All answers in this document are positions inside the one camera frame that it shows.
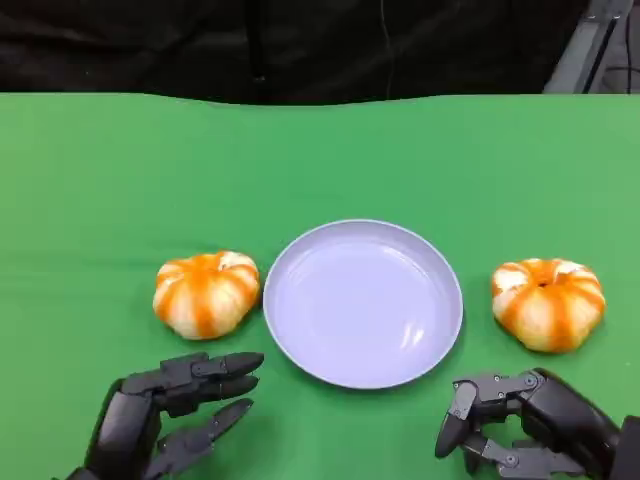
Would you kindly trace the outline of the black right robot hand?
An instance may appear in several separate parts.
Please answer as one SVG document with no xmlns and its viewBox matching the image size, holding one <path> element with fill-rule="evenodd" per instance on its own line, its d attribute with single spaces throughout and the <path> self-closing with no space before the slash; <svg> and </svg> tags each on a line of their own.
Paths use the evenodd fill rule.
<svg viewBox="0 0 640 480">
<path fill-rule="evenodd" d="M 612 473 L 621 429 L 551 371 L 466 376 L 454 380 L 453 388 L 436 439 L 437 458 L 460 449 L 468 474 L 489 465 L 502 479 L 550 479 L 555 474 L 604 479 Z M 525 440 L 504 447 L 482 432 L 512 415 L 520 418 Z"/>
</svg>

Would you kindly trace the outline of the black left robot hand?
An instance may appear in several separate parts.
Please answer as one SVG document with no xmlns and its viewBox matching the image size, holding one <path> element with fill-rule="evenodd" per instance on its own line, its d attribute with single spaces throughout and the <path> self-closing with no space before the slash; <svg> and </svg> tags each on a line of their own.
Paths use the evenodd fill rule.
<svg viewBox="0 0 640 480">
<path fill-rule="evenodd" d="M 160 363 L 155 370 L 116 380 L 103 402 L 84 464 L 73 479 L 164 479 L 178 475 L 213 451 L 214 444 L 249 411 L 245 395 L 258 384 L 264 361 L 256 352 L 211 357 L 205 352 Z M 161 415 L 178 418 L 200 405 L 232 402 L 206 422 L 164 437 Z"/>
</svg>

